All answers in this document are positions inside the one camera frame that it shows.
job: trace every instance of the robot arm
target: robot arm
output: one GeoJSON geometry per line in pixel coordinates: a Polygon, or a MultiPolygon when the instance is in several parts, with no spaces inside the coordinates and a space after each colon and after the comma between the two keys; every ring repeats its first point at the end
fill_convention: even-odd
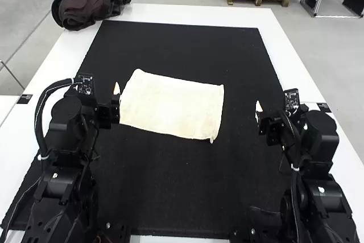
{"type": "Polygon", "coordinates": [[[281,145],[292,183],[279,213],[249,208],[251,242],[359,243],[349,203],[329,174],[339,143],[335,121],[301,105],[297,89],[285,91],[278,112],[265,113],[258,104],[258,132],[268,145],[281,145]]]}

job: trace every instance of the black clothing pile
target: black clothing pile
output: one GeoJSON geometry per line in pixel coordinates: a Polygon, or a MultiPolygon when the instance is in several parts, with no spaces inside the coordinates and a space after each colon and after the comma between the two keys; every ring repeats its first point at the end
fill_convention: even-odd
{"type": "Polygon", "coordinates": [[[131,0],[54,0],[52,15],[67,30],[78,31],[94,25],[96,20],[114,17],[131,0]]]}

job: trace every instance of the gray floor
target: gray floor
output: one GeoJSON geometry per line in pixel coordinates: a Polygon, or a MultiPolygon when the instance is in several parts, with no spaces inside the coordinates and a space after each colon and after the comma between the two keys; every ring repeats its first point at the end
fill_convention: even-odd
{"type": "MultiPolygon", "coordinates": [[[[225,0],[133,0],[134,3],[227,6],[225,0]]],[[[49,12],[52,0],[0,0],[0,59],[9,56],[49,12]]],[[[251,1],[234,6],[254,7],[251,1]]],[[[264,2],[280,22],[307,70],[325,96],[357,153],[364,161],[362,128],[364,124],[364,19],[311,18],[292,0],[289,8],[264,2]]],[[[324,0],[319,14],[343,15],[340,0],[324,0]]],[[[27,85],[60,36],[51,15],[23,43],[8,65],[27,85]]],[[[19,85],[4,69],[0,71],[0,94],[21,94],[19,85]]]]}

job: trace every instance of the folded towel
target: folded towel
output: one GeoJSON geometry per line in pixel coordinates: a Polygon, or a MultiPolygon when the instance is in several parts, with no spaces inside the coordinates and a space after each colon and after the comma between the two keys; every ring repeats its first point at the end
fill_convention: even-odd
{"type": "Polygon", "coordinates": [[[188,139],[216,139],[224,86],[136,69],[120,96],[120,123],[188,139]]]}

